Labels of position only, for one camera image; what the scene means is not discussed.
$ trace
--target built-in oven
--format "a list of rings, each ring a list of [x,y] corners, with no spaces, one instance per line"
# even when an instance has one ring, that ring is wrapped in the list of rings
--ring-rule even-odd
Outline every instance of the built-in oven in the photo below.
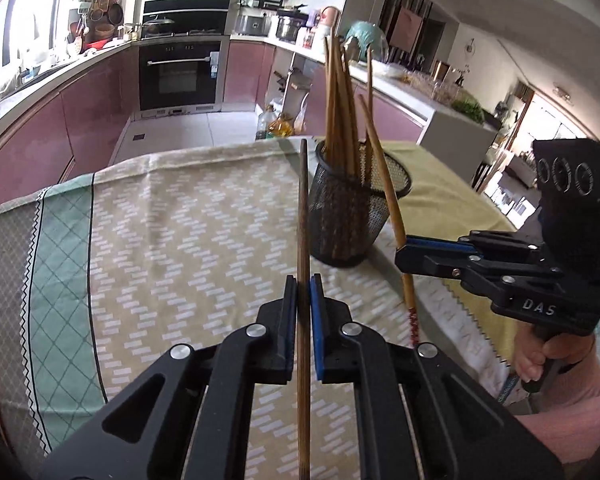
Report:
[[[140,46],[142,117],[219,111],[228,40],[170,40]]]

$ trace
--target wire mesh basket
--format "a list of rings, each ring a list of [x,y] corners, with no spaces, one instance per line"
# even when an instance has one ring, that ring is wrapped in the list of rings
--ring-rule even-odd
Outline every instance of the wire mesh basket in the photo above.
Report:
[[[364,142],[358,144],[359,181],[333,171],[324,160],[323,149],[324,142],[320,142],[315,150],[318,168],[309,193],[310,253],[331,267],[354,267],[366,258],[389,218],[382,179],[373,156],[371,171],[366,169]],[[406,196],[411,190],[409,173],[391,155],[385,153],[384,158],[398,199]]]

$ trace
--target camera lens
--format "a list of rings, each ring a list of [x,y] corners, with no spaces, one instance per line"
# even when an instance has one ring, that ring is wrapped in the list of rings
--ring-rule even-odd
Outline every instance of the camera lens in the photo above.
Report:
[[[552,168],[554,184],[558,191],[566,193],[571,187],[571,168],[564,158],[556,158]]]
[[[543,184],[546,184],[549,182],[549,176],[549,163],[545,158],[541,158],[540,161],[538,161],[538,180]]]
[[[582,196],[587,196],[593,190],[593,172],[586,162],[576,168],[576,187]]]

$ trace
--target metal bolt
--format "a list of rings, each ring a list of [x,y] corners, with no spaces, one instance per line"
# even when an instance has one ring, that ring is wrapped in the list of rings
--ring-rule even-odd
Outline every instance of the metal bolt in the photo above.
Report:
[[[358,323],[345,323],[341,330],[344,335],[357,336],[362,332],[362,327]]]
[[[431,343],[422,343],[418,346],[418,355],[425,359],[431,359],[438,355],[438,347]]]
[[[267,327],[260,323],[254,323],[247,327],[247,335],[249,337],[261,337],[267,333]]]
[[[169,352],[169,355],[174,359],[184,359],[189,357],[190,354],[191,348],[188,345],[176,345]]]

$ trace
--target oven door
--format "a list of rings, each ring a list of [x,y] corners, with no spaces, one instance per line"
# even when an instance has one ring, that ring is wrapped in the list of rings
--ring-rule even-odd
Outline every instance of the oven door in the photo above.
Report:
[[[140,47],[140,109],[216,102],[221,43],[165,43]]]

